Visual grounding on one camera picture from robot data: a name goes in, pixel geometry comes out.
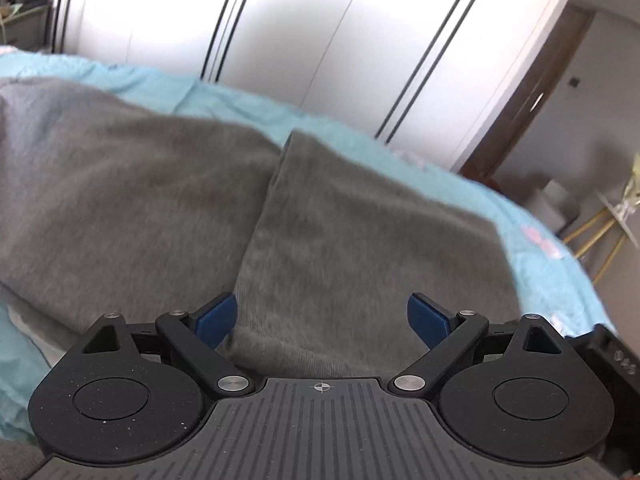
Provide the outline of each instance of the cabinet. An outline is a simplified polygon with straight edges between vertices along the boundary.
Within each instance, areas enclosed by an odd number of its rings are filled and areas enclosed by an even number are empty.
[[[73,0],[66,51],[202,72],[457,169],[566,1]]]
[[[49,6],[41,6],[5,18],[6,44],[32,52],[46,46],[48,16]]]

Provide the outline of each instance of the bed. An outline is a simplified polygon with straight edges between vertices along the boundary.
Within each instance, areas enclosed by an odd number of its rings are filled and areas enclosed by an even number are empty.
[[[293,129],[304,130],[344,158],[371,168],[419,194],[492,221],[513,273],[523,313],[545,316],[563,335],[580,335],[596,323],[612,327],[580,264],[540,222],[492,190],[455,174],[414,166],[365,134],[330,118],[305,114],[290,105],[171,76],[151,68],[102,64],[73,56],[9,51],[0,56],[0,76],[62,78],[114,94],[166,114],[215,118],[252,126],[282,146]],[[29,440],[26,404],[56,359],[42,352],[27,326],[0,305],[0,436]]]

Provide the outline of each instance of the blue gripper pad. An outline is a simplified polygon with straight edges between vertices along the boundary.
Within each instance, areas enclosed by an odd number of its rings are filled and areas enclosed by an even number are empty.
[[[236,325],[238,302],[233,294],[222,300],[216,298],[196,312],[194,316],[196,317],[194,330],[196,337],[210,348],[215,349]]]
[[[451,333],[449,318],[415,294],[406,306],[409,325],[428,348],[434,348]]]

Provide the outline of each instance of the crosshair marking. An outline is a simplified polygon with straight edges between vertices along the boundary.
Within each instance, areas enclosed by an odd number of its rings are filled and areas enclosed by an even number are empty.
[[[309,387],[321,393],[328,392],[329,388],[335,388],[335,386],[329,386],[327,383],[318,383],[318,384],[315,384],[314,386],[309,386]]]

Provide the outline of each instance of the gray towel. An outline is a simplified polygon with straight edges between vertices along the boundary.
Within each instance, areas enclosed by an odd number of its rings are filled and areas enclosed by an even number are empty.
[[[494,226],[351,164],[294,132],[247,249],[225,345],[272,376],[382,376],[425,352],[406,302],[519,316]]]
[[[311,137],[280,154],[250,128],[49,79],[0,80],[0,104],[1,298],[67,343],[108,311],[152,321],[235,288],[222,351],[238,365],[388,378],[424,352],[412,292],[518,315],[489,222]]]
[[[42,453],[35,446],[0,438],[0,480],[20,480],[42,462]]]
[[[85,86],[0,79],[0,300],[68,346],[231,291],[280,150]]]

